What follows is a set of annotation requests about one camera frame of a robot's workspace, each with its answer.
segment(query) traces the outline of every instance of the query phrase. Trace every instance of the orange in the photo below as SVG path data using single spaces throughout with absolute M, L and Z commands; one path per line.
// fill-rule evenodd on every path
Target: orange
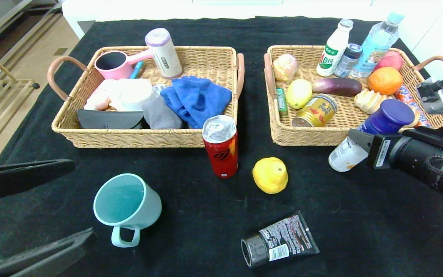
M 393 67 L 379 68 L 369 76 L 369 89 L 381 95 L 394 94 L 402 84 L 403 77 Z

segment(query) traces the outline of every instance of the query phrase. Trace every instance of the blue towel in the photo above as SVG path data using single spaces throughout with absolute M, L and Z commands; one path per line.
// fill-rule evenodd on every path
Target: blue towel
M 206 119 L 223 113 L 232 93 L 210 80 L 194 76 L 172 80 L 160 95 L 165 104 L 191 128 L 202 128 Z

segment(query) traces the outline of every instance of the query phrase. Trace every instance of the basket handle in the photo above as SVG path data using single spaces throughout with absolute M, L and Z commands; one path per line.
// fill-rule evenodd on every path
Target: basket handle
M 271 68 L 271 58 L 269 54 L 264 54 L 264 77 L 266 78 L 266 83 L 268 84 L 269 94 L 275 98 L 275 77 L 273 75 L 273 69 Z
M 47 82 L 49 82 L 49 86 L 51 86 L 51 88 L 64 101 L 67 100 L 68 95 L 62 89 L 60 89 L 58 84 L 56 84 L 56 81 L 54 80 L 54 74 L 56 73 L 56 70 L 58 70 L 58 67 L 62 63 L 64 63 L 65 61 L 70 61 L 70 62 L 74 63 L 75 65 L 77 65 L 79 68 L 81 68 L 81 70 L 88 71 L 86 65 L 82 64 L 81 62 L 79 62 L 79 60 L 76 60 L 75 58 L 70 57 L 70 56 L 59 57 L 51 63 L 51 65 L 49 66 L 49 69 L 47 70 Z
M 246 75 L 246 69 L 244 65 L 244 54 L 237 54 L 237 91 L 236 98 L 239 99 L 240 94 L 242 93 L 242 88 L 244 87 L 244 78 Z
M 443 56 L 433 56 L 431 58 L 427 58 L 423 63 L 419 63 L 418 65 L 416 65 L 415 69 L 420 70 L 420 69 L 424 68 L 425 65 L 431 63 L 432 61 L 436 61 L 436 60 L 443 61 Z

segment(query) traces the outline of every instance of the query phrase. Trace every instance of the eggplant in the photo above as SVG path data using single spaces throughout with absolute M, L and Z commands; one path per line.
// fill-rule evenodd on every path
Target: eggplant
M 362 84 L 354 79 L 328 78 L 312 81 L 312 92 L 355 96 L 362 91 Z

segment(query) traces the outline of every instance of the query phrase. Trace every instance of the gray sock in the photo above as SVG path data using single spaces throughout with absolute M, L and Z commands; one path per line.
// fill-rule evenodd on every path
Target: gray sock
M 181 118 L 167 105 L 163 97 L 152 95 L 143 103 L 143 114 L 151 129 L 178 129 L 182 127 Z

